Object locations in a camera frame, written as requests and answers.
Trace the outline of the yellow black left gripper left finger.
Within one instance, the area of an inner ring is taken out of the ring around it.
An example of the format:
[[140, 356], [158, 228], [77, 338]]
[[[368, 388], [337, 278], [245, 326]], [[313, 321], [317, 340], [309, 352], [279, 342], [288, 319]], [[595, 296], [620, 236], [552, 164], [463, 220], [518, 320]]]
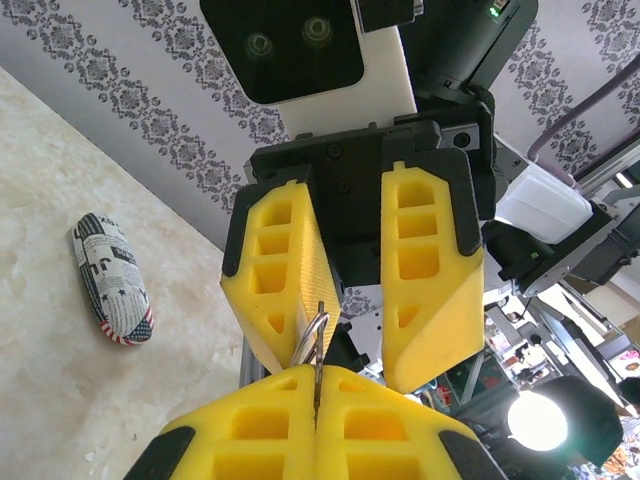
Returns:
[[314, 368], [268, 376], [169, 422], [127, 479], [312, 479]]

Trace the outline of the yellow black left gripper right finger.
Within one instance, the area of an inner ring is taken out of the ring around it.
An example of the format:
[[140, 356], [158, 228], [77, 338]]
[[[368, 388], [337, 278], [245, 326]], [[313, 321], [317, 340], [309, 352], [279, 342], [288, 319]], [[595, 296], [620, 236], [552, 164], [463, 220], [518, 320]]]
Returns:
[[501, 479], [463, 423], [337, 366], [324, 368], [319, 479]]

